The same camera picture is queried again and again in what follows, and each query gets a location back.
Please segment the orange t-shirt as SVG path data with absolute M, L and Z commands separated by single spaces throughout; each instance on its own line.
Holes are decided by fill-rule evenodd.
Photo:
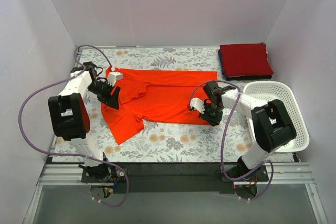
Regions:
M 144 130 L 144 120 L 207 125 L 198 112 L 189 111 L 191 94 L 206 99 L 199 84 L 217 79 L 215 71 L 135 70 L 118 68 L 123 78 L 118 110 L 101 105 L 101 114 L 117 144 Z

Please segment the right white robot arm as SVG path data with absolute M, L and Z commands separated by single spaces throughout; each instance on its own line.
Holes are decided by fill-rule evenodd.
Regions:
M 222 168 L 225 178 L 231 181 L 251 180 L 260 166 L 280 147 L 297 136 L 297 131 L 282 101 L 274 99 L 264 101 L 241 92 L 239 86 L 228 83 L 220 87 L 216 80 L 202 84 L 207 99 L 191 99 L 191 109 L 199 112 L 199 118 L 212 126 L 219 125 L 223 110 L 238 112 L 253 123 L 255 141 L 251 148 L 239 157 L 236 166 L 226 170 Z

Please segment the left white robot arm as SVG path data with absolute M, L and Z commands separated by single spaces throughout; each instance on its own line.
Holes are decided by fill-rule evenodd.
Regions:
M 120 87 L 116 82 L 123 74 L 112 70 L 106 78 L 99 77 L 98 68 L 91 61 L 72 68 L 71 79 L 57 96 L 48 99 L 48 107 L 54 134 L 73 146 L 77 154 L 83 155 L 84 164 L 80 167 L 88 176 L 107 182 L 112 177 L 112 168 L 90 134 L 90 119 L 83 96 L 89 91 L 103 105 L 118 110 Z

